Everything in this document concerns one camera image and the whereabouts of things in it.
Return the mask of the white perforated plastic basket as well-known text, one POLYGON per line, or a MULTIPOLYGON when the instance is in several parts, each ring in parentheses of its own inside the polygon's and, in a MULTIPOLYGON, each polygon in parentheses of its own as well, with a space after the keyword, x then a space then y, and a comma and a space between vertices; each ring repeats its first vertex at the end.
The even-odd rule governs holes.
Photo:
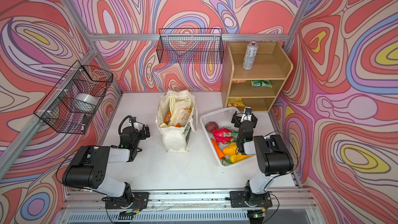
POLYGON ((227 108, 223 108, 220 110, 216 110, 207 114, 204 114, 200 117, 200 123, 201 123, 201 127, 204 130, 205 136, 207 138, 208 144, 210 146, 211 152, 213 154, 213 157, 215 158, 216 164, 223 168, 223 169, 232 169, 232 168, 236 168, 240 165, 246 164, 248 162, 252 162, 255 160, 255 155, 252 155, 242 161, 239 161, 237 163, 234 164, 227 164, 224 165, 223 162, 219 159, 217 152, 214 148, 214 145, 212 144, 211 139, 214 138, 212 133, 208 133, 206 131, 206 124, 208 124, 209 122, 215 122, 219 128, 227 128, 229 130, 234 131, 235 133, 238 132, 238 128, 234 126, 234 123, 231 122, 232 117, 235 113, 239 113, 239 110, 236 107, 227 107, 227 108))

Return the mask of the orange Fox's candy bag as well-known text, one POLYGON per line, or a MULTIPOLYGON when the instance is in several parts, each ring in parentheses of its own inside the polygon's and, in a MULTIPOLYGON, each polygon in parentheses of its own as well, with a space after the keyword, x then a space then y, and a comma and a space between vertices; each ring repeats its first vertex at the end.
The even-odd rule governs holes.
POLYGON ((171 120, 171 117, 172 117, 172 113, 171 113, 171 111, 168 111, 167 114, 165 115, 164 123, 165 124, 169 124, 170 120, 171 120))

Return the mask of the leaf print canvas tote bag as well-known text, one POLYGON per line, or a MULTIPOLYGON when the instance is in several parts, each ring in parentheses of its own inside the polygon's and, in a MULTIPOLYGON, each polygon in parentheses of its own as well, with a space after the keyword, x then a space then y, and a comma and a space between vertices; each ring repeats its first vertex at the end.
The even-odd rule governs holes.
POLYGON ((167 152, 171 153, 182 153, 189 151, 189 139, 191 132, 195 132, 197 130, 198 123, 198 111, 196 107, 195 97, 188 91, 168 91, 165 95, 161 96, 160 102, 158 105, 158 112, 155 121, 159 132, 162 134, 163 144, 167 150, 167 152), (177 96, 178 99, 187 99, 190 98, 192 101, 192 112, 185 127, 177 128, 177 127, 168 127, 168 128, 160 128, 160 104, 163 98, 166 95, 174 95, 177 96))

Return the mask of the cream plastic grocery bag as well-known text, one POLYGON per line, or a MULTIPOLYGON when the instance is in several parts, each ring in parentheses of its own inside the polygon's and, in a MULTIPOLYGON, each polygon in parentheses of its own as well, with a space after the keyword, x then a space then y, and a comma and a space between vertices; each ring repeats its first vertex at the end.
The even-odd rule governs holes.
POLYGON ((192 112, 192 101, 190 98, 178 99, 174 95, 166 95, 160 104, 160 128, 185 127, 192 112), (164 123, 165 115, 171 111, 172 117, 169 124, 164 123))

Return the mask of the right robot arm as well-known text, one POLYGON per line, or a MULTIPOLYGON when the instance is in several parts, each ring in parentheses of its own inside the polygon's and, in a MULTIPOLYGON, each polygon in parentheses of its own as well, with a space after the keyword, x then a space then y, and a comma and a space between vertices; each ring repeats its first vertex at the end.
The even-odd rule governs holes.
POLYGON ((293 158, 279 135, 254 135, 257 117, 251 108, 245 108, 243 113, 236 112, 231 122, 238 128, 237 151, 242 155, 254 155, 258 170, 255 176, 248 180, 242 191, 231 191, 229 200, 232 208, 272 207, 270 185, 280 176, 289 174, 294 169, 293 158))

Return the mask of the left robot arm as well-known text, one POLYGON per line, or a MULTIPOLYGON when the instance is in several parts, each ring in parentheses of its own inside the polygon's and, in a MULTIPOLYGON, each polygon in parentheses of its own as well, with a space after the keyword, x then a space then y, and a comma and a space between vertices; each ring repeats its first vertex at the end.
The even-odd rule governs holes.
POLYGON ((131 209, 138 213, 147 207, 149 193, 134 194, 128 182, 115 179, 107 172, 114 163, 131 163, 139 152, 140 141, 150 137, 149 126, 126 116, 118 127, 117 146, 82 146, 62 175, 61 184, 102 194, 105 209, 131 209))

